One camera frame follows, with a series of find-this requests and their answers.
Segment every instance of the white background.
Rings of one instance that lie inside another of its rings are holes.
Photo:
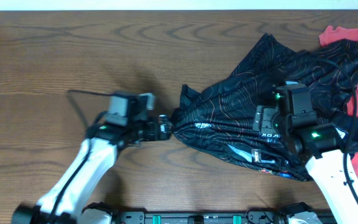
[[[358,9],[358,0],[0,0],[0,11],[217,9]]]

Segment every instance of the wood grain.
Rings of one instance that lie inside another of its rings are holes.
[[[65,92],[151,91],[171,113],[181,85],[226,78],[266,32],[293,50],[358,11],[0,12],[0,223],[35,203],[76,156],[83,130]],[[108,99],[78,95],[89,119]],[[91,201],[149,211],[328,205],[315,183],[234,166],[172,138],[130,147]]]

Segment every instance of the wire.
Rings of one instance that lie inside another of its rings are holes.
[[[347,137],[347,141],[346,141],[346,145],[344,148],[344,154],[343,154],[343,168],[344,168],[344,173],[345,173],[345,178],[346,178],[346,184],[349,186],[352,195],[354,197],[354,200],[356,201],[357,205],[358,205],[358,196],[356,191],[354,190],[353,184],[352,184],[352,180],[349,176],[349,171],[347,169],[347,155],[349,153],[349,148],[351,145],[351,141],[355,135],[355,130],[356,130],[356,122],[357,122],[357,96],[356,96],[356,89],[354,88],[354,85],[352,84],[352,80],[349,77],[349,75],[347,75],[344,70],[341,68],[341,66],[339,66],[337,63],[330,61],[330,60],[326,60],[326,59],[322,59],[322,58],[314,58],[311,59],[314,61],[318,61],[318,62],[324,62],[324,63],[328,63],[333,65],[334,67],[336,67],[340,72],[342,72],[345,77],[346,80],[349,82],[350,86],[351,86],[351,90],[352,90],[352,96],[353,96],[353,115],[352,115],[352,122],[351,122],[351,127],[350,127],[350,131],[349,131],[349,135]]]
[[[84,90],[68,90],[67,91],[67,98],[68,101],[70,102],[71,106],[74,108],[76,114],[80,117],[81,122],[85,128],[85,131],[89,128],[89,124],[88,121],[86,120],[86,117],[84,115],[84,113],[82,112],[81,108],[78,106],[78,103],[75,101],[74,97],[71,95],[71,93],[84,93],[84,94],[90,94],[90,95],[96,95],[96,96],[112,96],[112,94],[108,94],[108,93],[96,93],[96,92],[92,92],[92,91],[84,91]],[[93,124],[98,123],[103,116],[107,113],[107,111],[103,111],[101,112],[93,121]],[[84,159],[81,161],[81,164],[79,164],[79,166],[77,167],[77,169],[75,169],[75,171],[72,173],[72,175],[70,176],[70,178],[67,180],[67,182],[65,183],[65,185],[62,187],[62,189],[60,190],[59,194],[56,197],[56,201],[53,205],[52,211],[50,212],[49,215],[49,219],[47,221],[47,223],[55,223],[54,220],[54,216],[56,214],[57,208],[59,206],[60,201],[62,200],[66,189],[68,188],[69,184],[73,181],[73,179],[75,178],[75,176],[77,175],[77,173],[81,170],[81,168],[84,166],[85,162],[89,159],[90,155],[91,155],[91,150],[92,150],[92,136],[87,136],[86,138],[88,138],[88,150],[85,154]]]

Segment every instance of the wooden tabletop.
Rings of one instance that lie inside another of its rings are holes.
[[[226,78],[264,33],[319,47],[328,25],[358,27],[358,11],[0,12],[0,223],[34,204],[76,156],[84,130],[68,89],[151,91],[171,113],[182,84]],[[77,95],[88,119],[109,99]],[[234,166],[169,141],[129,147],[90,202],[148,211],[328,205],[314,182]]]

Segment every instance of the green light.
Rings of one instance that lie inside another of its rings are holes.
[[[312,135],[314,138],[320,137],[320,135],[317,134],[317,133],[311,133],[311,135]]]

